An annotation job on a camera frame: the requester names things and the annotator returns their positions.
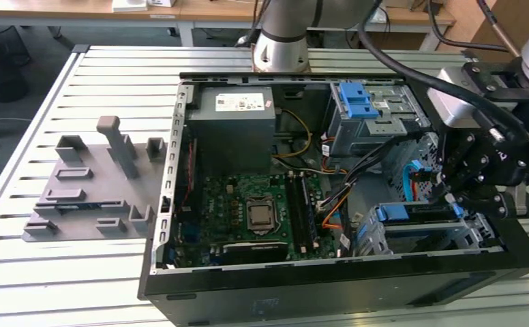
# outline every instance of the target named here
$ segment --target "green motherboard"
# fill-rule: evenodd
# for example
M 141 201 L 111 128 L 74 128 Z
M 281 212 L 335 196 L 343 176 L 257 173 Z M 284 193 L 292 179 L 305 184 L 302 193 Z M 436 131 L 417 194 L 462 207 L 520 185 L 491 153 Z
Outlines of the green motherboard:
M 316 248 L 301 251 L 294 245 L 292 208 L 284 174 L 208 177 L 202 189 L 201 221 L 183 227 L 179 246 L 182 266 L 217 266 L 222 246 L 233 243 L 286 243 L 286 261 L 333 258 L 335 237 L 320 230 Z M 323 199 L 320 178 L 304 178 L 306 197 L 314 204 Z

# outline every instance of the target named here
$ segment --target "power supply label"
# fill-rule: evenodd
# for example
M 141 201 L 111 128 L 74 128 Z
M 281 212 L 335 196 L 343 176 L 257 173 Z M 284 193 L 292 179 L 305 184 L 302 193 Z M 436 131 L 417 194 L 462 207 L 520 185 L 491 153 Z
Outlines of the power supply label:
M 265 110 L 262 93 L 221 93 L 217 95 L 217 111 Z

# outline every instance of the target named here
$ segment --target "aluminum profile table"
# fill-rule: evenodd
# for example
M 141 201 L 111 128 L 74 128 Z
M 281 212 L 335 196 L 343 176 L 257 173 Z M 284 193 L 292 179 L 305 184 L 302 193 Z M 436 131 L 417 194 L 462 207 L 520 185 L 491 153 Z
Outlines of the aluminum profile table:
M 392 52 L 435 75 L 458 54 Z M 314 72 L 381 73 L 359 50 L 312 50 Z M 102 144 L 101 115 L 117 115 L 134 142 L 170 137 L 181 72 L 249 72 L 250 53 L 233 48 L 93 46 L 73 53 L 0 176 L 0 326 L 171 326 L 139 301 L 145 239 L 26 243 L 24 224 L 47 183 L 62 135 Z M 529 220 L 523 221 L 529 233 Z M 444 307 L 261 322 L 300 326 L 529 326 L 529 275 L 496 283 Z

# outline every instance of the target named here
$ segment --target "yellow wire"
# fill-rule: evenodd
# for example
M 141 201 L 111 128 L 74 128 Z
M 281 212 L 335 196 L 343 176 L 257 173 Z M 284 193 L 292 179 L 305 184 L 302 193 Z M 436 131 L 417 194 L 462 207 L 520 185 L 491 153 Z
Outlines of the yellow wire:
M 300 155 L 301 153 L 304 153 L 305 151 L 308 151 L 309 146 L 312 145 L 312 132 L 309 131 L 309 127 L 305 124 L 304 120 L 298 117 L 298 115 L 296 115 L 293 113 L 293 111 L 288 110 L 288 109 L 281 109 L 282 111 L 288 112 L 300 122 L 300 124 L 304 126 L 305 130 L 308 131 L 308 143 L 305 144 L 305 147 L 294 153 L 281 153 L 280 155 L 273 155 L 274 158 L 288 158 L 288 157 L 294 157 L 296 155 Z

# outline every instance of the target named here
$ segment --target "black cable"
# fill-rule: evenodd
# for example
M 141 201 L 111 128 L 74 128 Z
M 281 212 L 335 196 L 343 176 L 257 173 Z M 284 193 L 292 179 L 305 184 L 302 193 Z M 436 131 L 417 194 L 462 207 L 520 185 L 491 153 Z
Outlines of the black cable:
M 264 14 L 265 14 L 266 8 L 269 7 L 270 3 L 272 3 L 272 0 L 264 0 L 264 4 L 261 5 L 261 10 L 258 12 L 258 16 L 256 16 L 257 15 L 257 7 L 258 7 L 258 0 L 256 0 L 256 8 L 254 8 L 254 11 L 253 11 L 253 14 L 254 14 L 254 16 L 253 16 L 253 27 L 252 27 L 250 32 L 249 32 L 249 40 L 253 38 L 253 36 L 254 36 L 254 34 L 257 32 L 257 26 L 261 24 L 261 20 L 264 19 Z
M 494 12 L 491 11 L 491 8 L 487 4 L 486 0 L 478 0 L 478 3 L 480 5 L 483 14 L 486 15 L 486 18 L 488 20 L 488 22 L 491 23 L 491 25 L 496 25 L 499 20 L 498 17 L 495 16 Z
M 435 32 L 435 36 L 437 37 L 437 39 L 444 44 L 448 44 L 450 46 L 459 46 L 462 48 L 510 52 L 507 47 L 498 46 L 496 44 L 482 44 L 482 43 L 460 42 L 460 41 L 455 41 L 455 40 L 451 40 L 451 39 L 446 38 L 446 36 L 443 35 L 443 33 L 442 33 L 440 29 L 439 29 L 437 17 L 435 16 L 435 11 L 432 10 L 432 1 L 433 0 L 428 0 L 428 15 L 431 16 L 432 31 Z
M 347 43 L 351 49 L 353 49 L 355 47 L 352 46 L 352 43 L 349 43 L 349 35 L 348 35 L 348 29 L 344 30 L 344 32 L 347 33 Z
M 384 12 L 384 14 L 385 14 L 385 28 L 384 28 L 384 38 L 383 38 L 383 43 L 385 43 L 385 42 L 388 41 L 388 39 L 389 39 L 391 32 L 392 32 L 392 21 L 391 21 L 389 12 L 388 12 L 383 7 L 379 7 L 379 9 L 383 10 L 383 12 Z M 348 31 L 349 31 L 351 29 L 353 29 L 355 26 L 352 26 L 349 29 L 345 29 L 345 30 L 344 30 L 344 32 L 347 33 L 347 43 L 348 43 L 348 47 L 349 47 L 351 49 L 355 49 L 355 47 L 352 46 L 352 40 L 351 40 L 351 37 L 349 37 L 349 35 L 348 35 Z
M 375 7 L 371 11 L 375 12 L 380 7 L 383 0 L 375 0 Z M 507 111 L 506 109 L 500 108 L 494 102 L 486 99 L 483 96 L 478 95 L 476 93 L 471 92 L 468 89 L 439 79 L 433 76 L 419 72 L 417 70 L 407 67 L 399 61 L 396 61 L 381 49 L 379 49 L 372 42 L 372 38 L 367 32 L 365 26 L 369 21 L 372 15 L 369 14 L 364 23 L 359 25 L 357 28 L 357 35 L 360 37 L 360 41 L 363 45 L 367 47 L 369 52 L 375 55 L 377 60 L 392 70 L 395 70 L 399 74 L 403 74 L 405 77 L 416 80 L 417 82 L 423 83 L 425 86 L 450 94 L 451 96 L 462 99 L 463 101 L 468 102 L 474 105 L 478 109 L 474 112 L 474 118 L 482 127 L 491 131 L 496 128 L 496 123 L 491 120 L 496 119 L 499 123 L 506 126 L 506 133 L 510 133 L 511 140 L 518 142 L 527 142 L 529 141 L 529 134 L 523 127 L 520 120 Z
M 344 244 L 341 245 L 344 247 L 343 255 L 341 257 L 352 257 L 353 250 L 355 250 L 355 229 L 352 228 L 352 220 L 349 217 L 349 207 L 348 207 L 348 199 L 344 201 L 340 209 L 340 220 L 341 220 L 341 226 L 344 229 L 344 235 L 347 235 L 349 239 L 349 247 L 347 247 Z
M 389 36 L 392 32 L 392 21 L 391 21 L 389 12 L 383 7 L 379 7 L 379 9 L 383 10 L 385 14 L 385 29 L 384 29 L 384 39 L 383 39 L 383 43 L 385 43 L 389 40 Z
M 360 177 L 360 175 L 369 168 L 372 168 L 372 166 L 375 166 L 377 163 L 380 163 L 384 160 L 385 156 L 389 154 L 391 149 L 396 145 L 399 145 L 399 143 L 409 140 L 420 139 L 428 131 L 429 130 L 423 130 L 409 133 L 408 135 L 395 136 L 391 140 L 385 141 L 371 152 L 368 152 L 363 156 L 360 161 L 356 163 L 355 167 L 349 170 L 349 173 L 344 178 L 343 187 L 340 191 L 337 191 L 335 195 L 329 196 L 328 199 L 324 200 L 323 206 L 328 205 L 328 203 L 331 203 L 333 200 L 336 200 L 336 198 L 341 197 L 345 194 L 348 189 L 357 182 L 357 178 Z

